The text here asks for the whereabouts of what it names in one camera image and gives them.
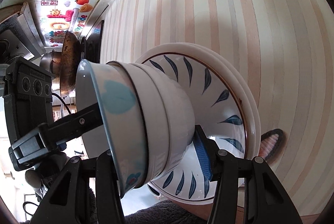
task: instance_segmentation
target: blue leaf pattern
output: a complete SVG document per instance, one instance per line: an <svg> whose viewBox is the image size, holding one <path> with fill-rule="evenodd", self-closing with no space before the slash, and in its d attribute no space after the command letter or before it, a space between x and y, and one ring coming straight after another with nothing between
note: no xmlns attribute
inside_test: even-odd
<svg viewBox="0 0 334 224"><path fill-rule="evenodd" d="M233 125L242 125L243 124L243 120L238 117L237 115L233 115L231 117L229 117L228 119L225 119L224 121L218 122L218 123L231 123Z"/></svg>
<svg viewBox="0 0 334 224"><path fill-rule="evenodd" d="M183 56L183 61L186 64L188 73L189 73L189 86L191 85L191 78L192 78L192 66L189 63L189 61L186 59L186 57Z"/></svg>
<svg viewBox="0 0 334 224"><path fill-rule="evenodd" d="M184 184L184 172L182 171L182 178L181 178L181 181L180 181L179 185L177 186L177 189L176 189L176 192L175 192L176 196L181 192L183 184Z"/></svg>
<svg viewBox="0 0 334 224"><path fill-rule="evenodd" d="M164 185L162 186L162 189L166 188L166 187L170 184L170 182L171 182L172 179L173 179L173 176L174 176L174 171L172 171L172 172L168 175L167 179L166 179L165 182L164 182Z"/></svg>
<svg viewBox="0 0 334 224"><path fill-rule="evenodd" d="M209 193L210 189L210 181L207 177L204 176L204 198L206 198L206 195Z"/></svg>
<svg viewBox="0 0 334 224"><path fill-rule="evenodd" d="M218 97L218 99L216 100L216 102L214 104L212 104L212 106L214 106L217 102L220 102L220 101L225 101L226 99L228 99L228 96L229 96L229 91L227 89L225 89L221 94L220 96Z"/></svg>
<svg viewBox="0 0 334 224"><path fill-rule="evenodd" d="M175 73L175 76L176 76L176 80L179 81L179 74L178 74L178 71L177 71L176 64L174 64L174 62L171 59L169 59L166 55L164 55L164 58L171 65L172 69L174 70L174 73Z"/></svg>
<svg viewBox="0 0 334 224"><path fill-rule="evenodd" d="M191 178L191 184L190 184L190 189L189 189L189 196L188 196L189 199L193 196L195 189L196 189L196 180L195 180L194 174L193 173L191 174L192 174L192 178Z"/></svg>
<svg viewBox="0 0 334 224"><path fill-rule="evenodd" d="M203 93L204 91L209 87L209 85L211 84L211 75L210 75L210 71L205 68L205 77L204 77L204 90L203 90Z"/></svg>
<svg viewBox="0 0 334 224"><path fill-rule="evenodd" d="M153 65L153 66L155 66L157 69L160 69L162 72L164 72L164 70L163 70L163 68L161 67L161 65L159 65L158 63L156 63L156 62L154 62L154 61L152 61L152 60L150 60L150 62L151 62L151 64Z"/></svg>
<svg viewBox="0 0 334 224"><path fill-rule="evenodd" d="M243 145L241 145L241 143L236 140L236 139L233 139L233 138L220 138L220 139L224 139L226 140L227 142L231 143L232 145L235 146L235 148L239 151L241 151L242 153L244 153L244 150L243 150Z"/></svg>

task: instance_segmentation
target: metal pot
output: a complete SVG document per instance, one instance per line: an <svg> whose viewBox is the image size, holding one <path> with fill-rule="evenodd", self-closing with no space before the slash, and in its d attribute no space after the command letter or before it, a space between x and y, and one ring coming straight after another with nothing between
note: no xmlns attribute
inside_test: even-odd
<svg viewBox="0 0 334 224"><path fill-rule="evenodd" d="M52 80L52 91L60 90L61 97L66 97L74 90L80 60L80 42L74 33L67 31L62 51L46 53L39 63L39 66L56 76Z"/></svg>

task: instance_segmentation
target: white plate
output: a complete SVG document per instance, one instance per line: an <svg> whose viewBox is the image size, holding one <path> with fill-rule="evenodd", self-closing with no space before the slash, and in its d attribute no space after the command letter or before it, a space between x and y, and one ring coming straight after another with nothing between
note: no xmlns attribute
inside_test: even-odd
<svg viewBox="0 0 334 224"><path fill-rule="evenodd" d="M221 61L187 43L165 44L154 48L137 62L144 61L145 64L163 70L169 77L179 82L192 101L196 123L202 125L207 136L215 139L220 148L227 149L237 157L249 159L258 153L256 147L259 147L260 135L258 134L258 145L254 144L256 130L249 100L236 78ZM223 73L222 75L218 74L217 68ZM226 80L226 76L230 80L227 82L229 87L222 81L222 77ZM236 93L234 97L237 101L242 100L243 114L238 109L233 93ZM243 120L246 121L245 126L250 140L246 155L244 124L220 123L228 121L231 117L235 119L234 123L241 122L238 118L245 118ZM203 177L193 145L187 148L183 160L173 172L151 182L150 185L165 196L190 204L212 203L216 188L215 182L208 183Z"/></svg>

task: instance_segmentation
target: plate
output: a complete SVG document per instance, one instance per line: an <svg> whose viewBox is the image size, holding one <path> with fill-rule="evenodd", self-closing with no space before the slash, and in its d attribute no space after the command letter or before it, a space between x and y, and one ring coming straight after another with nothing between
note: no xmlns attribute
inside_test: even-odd
<svg viewBox="0 0 334 224"><path fill-rule="evenodd" d="M253 158L255 144L248 146L248 133L251 143L254 138L254 116L247 97L243 92L241 100L229 83L209 64L185 53L194 46L187 43L173 43L159 46L146 53L137 62L154 66L170 78L177 81L188 94L194 108L196 123L203 127L206 135L214 139L219 148L230 151L236 157ZM181 53L171 52L177 46ZM196 52L206 58L215 58L199 48ZM232 73L219 61L219 68L224 68L225 75L233 79ZM240 84L234 80L234 87L241 91ZM216 182L209 182L202 174L193 145L187 147L181 163L166 176L150 182L150 185L174 200L189 204L212 203Z"/></svg>

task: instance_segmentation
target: orange stripe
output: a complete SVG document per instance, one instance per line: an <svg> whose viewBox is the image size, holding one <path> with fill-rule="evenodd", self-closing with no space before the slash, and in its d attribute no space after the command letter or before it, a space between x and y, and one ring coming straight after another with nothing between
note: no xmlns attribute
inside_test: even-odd
<svg viewBox="0 0 334 224"><path fill-rule="evenodd" d="M258 106L261 83L261 56L258 26L252 0L240 0L245 21L248 51L248 86Z"/></svg>
<svg viewBox="0 0 334 224"><path fill-rule="evenodd" d="M120 42L120 32L121 32L121 23L122 23L122 15L123 15L124 1L125 1L125 0L122 0L121 13L120 13L120 21L119 21L119 23L118 23L118 33L117 33L117 43L116 43L116 57L115 57L115 60L116 60L116 61L117 61L117 57L118 57L118 46L119 46L119 42Z"/></svg>
<svg viewBox="0 0 334 224"><path fill-rule="evenodd" d="M131 54L130 54L131 63L133 63L133 56L134 56L134 52L135 52L135 36L136 36L138 4L139 4L139 0L136 0L135 13L134 13L134 17L133 17L133 27L132 27Z"/></svg>
<svg viewBox="0 0 334 224"><path fill-rule="evenodd" d="M194 0L184 0L185 41L195 43L195 13Z"/></svg>
<svg viewBox="0 0 334 224"><path fill-rule="evenodd" d="M211 50L220 54L219 26L216 0L208 0L210 13Z"/></svg>
<svg viewBox="0 0 334 224"><path fill-rule="evenodd" d="M320 146L323 142L325 132L327 129L327 124L329 120L329 114L331 110L331 105L332 105L332 94L333 94L333 61L332 61L332 56L331 56L331 46L326 30L326 23L325 20L322 16L321 10L316 2L316 0L310 0L313 10L317 16L318 23L319 23L319 28L320 28L320 33L322 36L322 41L323 41L323 46L324 46L324 56L325 56L325 66L326 66L326 88L325 88L325 100L324 100L324 107L323 107L323 112L322 112L322 117L320 120L320 125L318 129L318 134L315 139L312 151L307 159L307 162L304 166L303 171L299 175L297 181L289 191L289 194L291 196L295 195L297 190L300 188L302 185L305 177L308 175L310 172L315 159L318 155L318 152L320 150Z"/></svg>
<svg viewBox="0 0 334 224"><path fill-rule="evenodd" d="M154 46L160 45L161 14L162 14L162 0L157 0L157 14L156 14L156 21L155 21Z"/></svg>

